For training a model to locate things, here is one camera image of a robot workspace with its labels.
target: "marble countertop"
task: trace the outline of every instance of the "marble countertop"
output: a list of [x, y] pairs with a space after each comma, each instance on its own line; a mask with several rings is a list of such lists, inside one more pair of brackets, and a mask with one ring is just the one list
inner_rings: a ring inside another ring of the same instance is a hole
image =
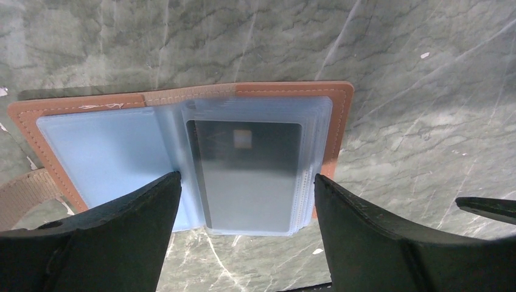
[[[516, 0], [3, 0], [0, 183], [41, 167], [5, 113], [15, 100], [347, 80], [356, 92], [336, 182], [432, 228], [512, 235], [453, 200], [516, 200], [515, 40]], [[64, 214], [50, 201], [21, 224]], [[327, 282], [322, 248], [316, 221], [290, 238], [179, 232], [158, 291]]]

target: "beige strap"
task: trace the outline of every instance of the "beige strap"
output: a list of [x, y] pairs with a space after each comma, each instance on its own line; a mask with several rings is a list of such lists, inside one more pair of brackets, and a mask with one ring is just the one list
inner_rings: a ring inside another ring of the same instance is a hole
[[61, 197], [46, 169], [21, 175], [0, 186], [0, 231], [11, 230], [33, 207]]

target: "brown leather wallet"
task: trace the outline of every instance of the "brown leather wallet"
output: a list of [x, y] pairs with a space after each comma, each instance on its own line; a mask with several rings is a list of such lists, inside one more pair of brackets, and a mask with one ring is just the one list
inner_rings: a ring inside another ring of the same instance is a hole
[[[327, 96], [333, 102], [333, 109], [321, 173], [331, 178], [335, 171], [353, 93], [353, 86], [349, 82], [229, 83], [131, 94], [28, 100], [9, 105], [8, 114], [41, 159], [57, 188], [81, 212], [87, 210], [87, 206], [39, 131], [36, 125], [39, 117], [166, 105], [189, 99], [210, 97]], [[4, 214], [3, 209], [6, 209], [6, 212], [9, 213], [16, 212], [16, 206], [4, 204], [5, 197], [7, 196], [0, 196], [2, 214]], [[316, 218], [315, 210], [313, 211], [313, 217]]]

